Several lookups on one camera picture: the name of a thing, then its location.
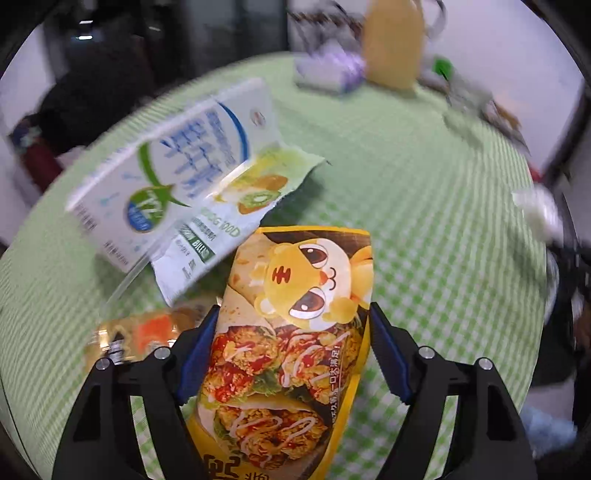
yellow bottle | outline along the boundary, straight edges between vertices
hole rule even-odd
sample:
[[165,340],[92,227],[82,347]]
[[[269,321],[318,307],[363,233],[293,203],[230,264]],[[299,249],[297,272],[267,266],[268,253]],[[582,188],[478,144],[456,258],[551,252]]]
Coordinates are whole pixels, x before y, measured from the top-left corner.
[[424,39],[420,0],[374,0],[363,26],[366,78],[397,90],[412,88]]

white wall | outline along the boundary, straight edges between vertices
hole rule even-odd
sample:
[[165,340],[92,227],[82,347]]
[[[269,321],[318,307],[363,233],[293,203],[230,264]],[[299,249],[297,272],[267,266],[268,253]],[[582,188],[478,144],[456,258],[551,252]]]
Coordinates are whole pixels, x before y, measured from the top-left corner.
[[[342,0],[349,12],[364,14],[370,0]],[[551,28],[521,0],[444,0],[447,25],[426,47],[426,55],[448,57],[457,70],[487,86],[519,118],[532,163],[551,160],[579,98],[582,75]],[[291,0],[302,11],[316,0]],[[437,6],[423,1],[428,21]]]
[[21,191],[31,197],[32,187],[5,136],[23,116],[36,110],[53,85],[43,32],[37,27],[0,79],[0,239],[7,244],[30,209]]

cartoon tiger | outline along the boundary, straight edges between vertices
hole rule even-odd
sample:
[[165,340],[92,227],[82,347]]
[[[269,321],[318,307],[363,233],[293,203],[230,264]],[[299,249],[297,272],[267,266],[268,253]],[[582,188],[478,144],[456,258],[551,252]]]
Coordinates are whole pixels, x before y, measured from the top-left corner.
[[[281,317],[303,329],[325,330],[335,323],[349,323],[359,305],[369,307],[374,279],[371,246],[349,259],[326,238],[266,243],[270,245],[266,254],[259,255],[260,261],[248,273],[250,292],[246,295],[261,316]],[[238,274],[230,275],[234,287],[232,279],[237,289],[244,290],[238,285]]]

milk carton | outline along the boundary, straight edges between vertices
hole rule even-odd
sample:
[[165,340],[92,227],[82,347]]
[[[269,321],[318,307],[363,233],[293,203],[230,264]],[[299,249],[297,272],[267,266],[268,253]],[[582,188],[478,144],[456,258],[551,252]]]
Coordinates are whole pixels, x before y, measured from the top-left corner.
[[265,83],[247,80],[118,151],[71,195],[66,210],[127,273],[222,178],[280,141]]

table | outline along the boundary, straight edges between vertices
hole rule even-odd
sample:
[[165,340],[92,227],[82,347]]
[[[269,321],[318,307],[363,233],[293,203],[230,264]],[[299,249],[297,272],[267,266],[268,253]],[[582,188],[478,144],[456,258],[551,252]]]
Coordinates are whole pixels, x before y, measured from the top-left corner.
[[[341,225],[368,230],[375,255],[373,299],[419,345],[447,359],[491,358],[517,407],[524,401],[543,324],[545,253],[511,192],[531,184],[523,157],[475,120],[481,148],[451,132],[443,98],[417,88],[399,96],[364,86],[345,98],[297,89],[289,54],[234,64],[165,95],[117,125],[41,199],[0,261],[0,372],[31,462],[49,479],[61,431],[84,380],[83,347],[122,275],[95,255],[64,213],[68,194],[101,159],[147,125],[200,95],[261,76],[288,143],[326,157],[267,225]],[[217,271],[223,281],[225,271]],[[120,314],[163,301],[146,269]],[[141,405],[134,404],[148,471],[159,468]],[[329,477],[374,478],[405,407],[370,355],[349,427]],[[0,418],[20,444],[6,408]],[[453,429],[444,414],[428,476],[441,471]]]

